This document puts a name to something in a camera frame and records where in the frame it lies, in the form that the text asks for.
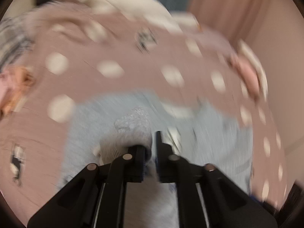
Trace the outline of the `orange pink clothes pile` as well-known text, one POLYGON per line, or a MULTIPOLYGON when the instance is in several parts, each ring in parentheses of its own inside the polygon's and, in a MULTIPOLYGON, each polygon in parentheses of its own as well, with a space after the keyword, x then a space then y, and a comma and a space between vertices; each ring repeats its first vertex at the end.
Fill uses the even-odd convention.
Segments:
POLYGON ((35 78, 24 66, 9 66, 1 73, 1 118, 7 116, 33 86, 35 78))

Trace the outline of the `pink folded garment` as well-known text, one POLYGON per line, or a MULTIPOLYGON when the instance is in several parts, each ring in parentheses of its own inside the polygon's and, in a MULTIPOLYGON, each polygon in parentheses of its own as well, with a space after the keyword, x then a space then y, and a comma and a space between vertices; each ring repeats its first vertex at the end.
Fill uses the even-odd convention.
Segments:
POLYGON ((232 55, 230 64, 242 78, 248 94, 254 99, 259 98, 260 84, 257 71, 253 68, 249 60, 244 56, 232 55))

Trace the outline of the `pink polka dot bedspread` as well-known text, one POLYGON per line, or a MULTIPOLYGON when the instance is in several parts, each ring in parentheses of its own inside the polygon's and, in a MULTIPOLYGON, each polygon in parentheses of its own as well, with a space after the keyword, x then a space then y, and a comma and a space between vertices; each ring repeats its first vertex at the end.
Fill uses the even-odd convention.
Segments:
POLYGON ((1 120, 1 191, 22 224, 121 130, 160 130, 176 154, 212 163, 280 208, 284 151, 262 91, 252 98, 230 58, 201 32, 170 33, 121 12, 52 3, 24 15, 33 41, 10 66, 35 78, 1 120))

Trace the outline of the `cream folded garment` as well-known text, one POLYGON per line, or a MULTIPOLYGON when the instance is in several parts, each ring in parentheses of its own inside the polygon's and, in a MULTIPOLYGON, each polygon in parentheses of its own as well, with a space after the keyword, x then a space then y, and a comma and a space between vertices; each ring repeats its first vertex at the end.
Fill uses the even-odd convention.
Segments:
POLYGON ((239 42, 237 43, 237 50, 238 50, 237 52, 241 56, 245 57, 249 61, 251 66, 255 69, 258 75, 260 89, 262 91, 263 98, 265 101, 267 101, 267 97, 268 97, 267 77, 259 58, 255 55, 253 50, 242 39, 240 39, 239 42))

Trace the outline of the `plaid grey shirt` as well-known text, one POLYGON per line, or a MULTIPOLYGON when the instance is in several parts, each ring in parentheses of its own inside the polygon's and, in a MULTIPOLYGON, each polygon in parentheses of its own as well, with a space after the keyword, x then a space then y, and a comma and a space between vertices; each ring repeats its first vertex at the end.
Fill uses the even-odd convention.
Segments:
POLYGON ((25 31, 24 16, 1 21, 1 72, 31 48, 33 41, 25 31))

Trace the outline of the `white plush pillow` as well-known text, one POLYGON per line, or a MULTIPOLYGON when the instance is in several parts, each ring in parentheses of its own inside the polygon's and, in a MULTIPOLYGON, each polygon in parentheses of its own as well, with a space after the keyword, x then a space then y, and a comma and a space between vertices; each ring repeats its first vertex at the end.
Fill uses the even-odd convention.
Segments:
POLYGON ((121 12, 128 20, 145 19, 170 33, 183 29, 200 31, 196 17, 184 11, 169 12, 158 0, 76 0, 90 7, 94 14, 121 12))

